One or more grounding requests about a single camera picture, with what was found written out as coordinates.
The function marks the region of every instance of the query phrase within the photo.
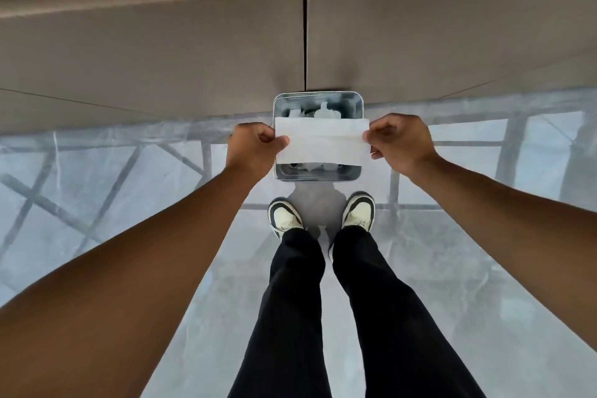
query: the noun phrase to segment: shoe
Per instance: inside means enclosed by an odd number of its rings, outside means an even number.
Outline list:
[[[302,228],[303,221],[300,218],[299,212],[291,205],[285,198],[276,198],[269,204],[267,208],[267,217],[269,224],[273,228],[273,232],[279,239],[289,229]]]
[[[342,213],[342,226],[340,229],[357,226],[370,231],[375,219],[375,200],[367,192],[355,192],[348,199],[344,213]],[[328,255],[333,261],[334,245],[330,246]]]

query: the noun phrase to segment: leg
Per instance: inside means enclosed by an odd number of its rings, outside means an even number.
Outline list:
[[[229,398],[331,398],[319,290],[325,260],[317,241],[301,224],[295,226],[274,227],[282,242]]]
[[[421,300],[377,249],[371,223],[347,225],[346,214],[334,240],[334,273],[354,312],[367,398],[483,397]]]

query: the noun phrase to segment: paper sheet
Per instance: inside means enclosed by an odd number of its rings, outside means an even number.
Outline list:
[[[274,120],[276,136],[287,135],[290,145],[276,156],[278,164],[323,162],[362,166],[371,160],[362,139],[369,120],[342,118],[285,118]]]

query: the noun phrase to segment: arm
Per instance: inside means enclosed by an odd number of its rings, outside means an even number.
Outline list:
[[[533,296],[597,349],[597,213],[536,197],[442,159],[420,118],[390,114],[363,134],[372,157],[433,197]]]
[[[288,138],[236,127],[224,171],[0,309],[0,395],[139,396],[252,187]]]

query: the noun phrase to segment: shoe sole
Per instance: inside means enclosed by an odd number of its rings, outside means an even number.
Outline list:
[[[301,219],[301,216],[300,216],[299,212],[296,210],[296,208],[294,207],[294,205],[292,203],[290,203],[284,197],[275,198],[274,200],[272,200],[272,202],[267,207],[267,220],[269,221],[270,226],[273,228],[273,232],[276,234],[276,236],[278,236],[278,238],[281,239],[281,236],[276,231],[278,228],[275,228],[275,225],[273,225],[273,221],[272,221],[272,207],[274,205],[276,205],[277,203],[283,203],[284,207],[286,209],[288,209],[292,214],[295,215],[296,219],[298,219],[299,223],[304,228],[303,220]]]
[[[360,197],[366,197],[371,204],[371,209],[372,209],[373,213],[371,214],[371,225],[369,225],[369,229],[367,230],[367,231],[371,231],[371,228],[373,227],[373,221],[375,220],[375,213],[376,213],[375,199],[373,197],[371,197],[365,191],[356,191],[348,198],[348,203],[346,204],[346,207],[344,208],[344,212],[342,213],[342,225],[341,225],[342,228],[344,227],[344,222],[346,221],[346,217],[348,216],[348,213],[350,211],[352,211],[352,206],[356,203],[356,201]]]

